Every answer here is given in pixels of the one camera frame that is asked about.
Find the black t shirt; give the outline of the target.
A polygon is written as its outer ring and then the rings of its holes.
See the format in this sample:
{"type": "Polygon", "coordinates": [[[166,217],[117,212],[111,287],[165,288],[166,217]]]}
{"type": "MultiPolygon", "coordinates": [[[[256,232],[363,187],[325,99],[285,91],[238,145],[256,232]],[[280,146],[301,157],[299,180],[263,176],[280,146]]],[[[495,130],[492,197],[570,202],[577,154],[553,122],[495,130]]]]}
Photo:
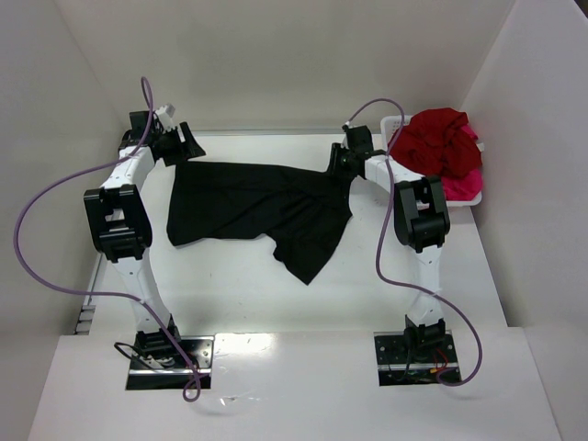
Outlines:
{"type": "Polygon", "coordinates": [[[351,180],[282,165],[186,162],[175,169],[166,232],[183,246],[201,239],[275,243],[274,258],[310,284],[352,217],[351,180]]]}

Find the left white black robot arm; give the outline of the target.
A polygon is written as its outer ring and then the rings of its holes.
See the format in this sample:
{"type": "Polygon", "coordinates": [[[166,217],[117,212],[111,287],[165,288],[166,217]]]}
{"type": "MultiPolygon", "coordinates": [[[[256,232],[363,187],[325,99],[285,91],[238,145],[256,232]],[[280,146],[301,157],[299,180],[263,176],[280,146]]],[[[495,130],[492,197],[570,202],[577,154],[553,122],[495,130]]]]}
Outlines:
{"type": "Polygon", "coordinates": [[[171,166],[206,154],[187,123],[174,123],[174,114],[170,104],[152,113],[130,113],[131,128],[119,146],[119,162],[101,187],[84,194],[93,244],[133,297],[133,352],[146,368],[172,367],[179,354],[167,336],[179,341],[180,335],[154,278],[149,256],[153,230],[141,188],[159,160],[171,166]]]}

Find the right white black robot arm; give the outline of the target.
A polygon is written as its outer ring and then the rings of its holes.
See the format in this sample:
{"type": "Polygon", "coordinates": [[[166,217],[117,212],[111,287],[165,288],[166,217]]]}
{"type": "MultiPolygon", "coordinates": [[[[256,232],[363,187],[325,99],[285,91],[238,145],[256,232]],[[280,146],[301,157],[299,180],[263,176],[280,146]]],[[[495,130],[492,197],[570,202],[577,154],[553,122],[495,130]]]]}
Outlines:
{"type": "Polygon", "coordinates": [[[399,282],[418,292],[405,314],[403,335],[411,352],[440,345],[446,322],[437,296],[441,291],[440,257],[450,229],[441,179],[418,176],[394,165],[386,152],[376,150],[368,127],[343,126],[344,140],[332,146],[328,173],[337,177],[360,176],[389,192],[382,231],[393,227],[398,242],[411,259],[413,280],[399,282]]]}

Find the white plastic basket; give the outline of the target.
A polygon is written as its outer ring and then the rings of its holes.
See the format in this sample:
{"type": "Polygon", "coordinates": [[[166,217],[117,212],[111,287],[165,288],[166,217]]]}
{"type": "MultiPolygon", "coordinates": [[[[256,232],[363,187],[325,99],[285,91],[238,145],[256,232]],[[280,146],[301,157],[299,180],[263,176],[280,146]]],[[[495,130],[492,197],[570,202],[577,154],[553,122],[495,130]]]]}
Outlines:
{"type": "MultiPolygon", "coordinates": [[[[391,140],[392,136],[395,134],[396,130],[401,126],[401,123],[407,125],[410,122],[411,118],[411,116],[405,116],[404,118],[402,118],[401,116],[388,116],[383,118],[380,122],[382,144],[388,143],[391,140]]],[[[403,165],[398,164],[393,159],[390,159],[390,167],[394,175],[395,183],[401,181],[420,180],[423,177],[423,175],[420,175],[409,170],[403,165]]],[[[448,200],[447,206],[449,208],[472,207],[478,205],[481,202],[481,200],[482,192],[480,191],[471,200],[448,200]]]]}

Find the dark red t shirt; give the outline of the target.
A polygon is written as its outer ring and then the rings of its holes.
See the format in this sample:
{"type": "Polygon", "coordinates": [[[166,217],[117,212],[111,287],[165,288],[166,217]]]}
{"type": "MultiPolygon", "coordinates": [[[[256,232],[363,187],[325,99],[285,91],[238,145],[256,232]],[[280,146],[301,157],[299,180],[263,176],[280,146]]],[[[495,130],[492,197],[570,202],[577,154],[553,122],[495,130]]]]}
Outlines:
{"type": "Polygon", "coordinates": [[[450,107],[427,109],[411,117],[391,147],[391,157],[421,175],[463,178],[482,166],[481,151],[463,130],[466,112],[450,107]]]}

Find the pink t shirt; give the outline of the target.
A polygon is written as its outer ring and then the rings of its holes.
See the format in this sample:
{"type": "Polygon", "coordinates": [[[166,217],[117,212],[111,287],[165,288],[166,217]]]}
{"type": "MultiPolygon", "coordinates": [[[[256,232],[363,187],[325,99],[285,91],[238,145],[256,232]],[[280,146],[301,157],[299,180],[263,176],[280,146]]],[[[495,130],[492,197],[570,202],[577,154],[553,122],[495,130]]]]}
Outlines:
{"type": "Polygon", "coordinates": [[[442,182],[448,200],[470,201],[482,190],[482,156],[478,137],[461,116],[444,138],[442,182]]]}

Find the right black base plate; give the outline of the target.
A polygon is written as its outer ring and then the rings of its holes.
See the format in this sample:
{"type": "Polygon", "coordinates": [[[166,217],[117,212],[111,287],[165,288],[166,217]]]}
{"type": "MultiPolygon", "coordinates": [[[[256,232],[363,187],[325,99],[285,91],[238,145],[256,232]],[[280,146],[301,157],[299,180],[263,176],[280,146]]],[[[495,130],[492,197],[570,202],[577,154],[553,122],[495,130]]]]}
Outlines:
{"type": "Polygon", "coordinates": [[[380,387],[438,384],[438,374],[449,383],[461,381],[451,333],[432,347],[411,350],[403,333],[374,333],[374,346],[380,387]]]}

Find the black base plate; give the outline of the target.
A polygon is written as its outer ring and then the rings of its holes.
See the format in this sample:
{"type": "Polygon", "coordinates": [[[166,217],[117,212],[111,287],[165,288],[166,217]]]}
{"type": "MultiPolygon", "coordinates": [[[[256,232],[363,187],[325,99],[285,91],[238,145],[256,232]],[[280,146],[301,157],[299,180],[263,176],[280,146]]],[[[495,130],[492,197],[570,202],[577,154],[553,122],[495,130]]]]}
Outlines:
{"type": "Polygon", "coordinates": [[[449,383],[461,381],[451,333],[432,347],[411,350],[403,333],[374,333],[374,346],[380,387],[438,384],[438,374],[449,383]]]}
{"type": "MultiPolygon", "coordinates": [[[[198,371],[201,389],[209,390],[214,337],[187,337],[179,344],[198,371]]],[[[173,347],[168,355],[155,356],[138,343],[116,342],[114,346],[129,360],[126,390],[182,390],[192,379],[191,368],[173,347]]]]}

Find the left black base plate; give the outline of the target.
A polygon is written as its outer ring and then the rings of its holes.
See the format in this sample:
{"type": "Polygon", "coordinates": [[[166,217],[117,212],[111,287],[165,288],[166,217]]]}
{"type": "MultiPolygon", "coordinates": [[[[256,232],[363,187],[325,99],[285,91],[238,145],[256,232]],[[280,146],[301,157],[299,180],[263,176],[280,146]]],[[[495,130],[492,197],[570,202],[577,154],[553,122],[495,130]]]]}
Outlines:
{"type": "MultiPolygon", "coordinates": [[[[198,371],[201,389],[209,390],[214,337],[187,337],[179,344],[198,371]]],[[[155,356],[138,343],[116,342],[114,346],[129,360],[126,390],[182,390],[192,379],[191,368],[173,347],[168,355],[155,356]]]]}

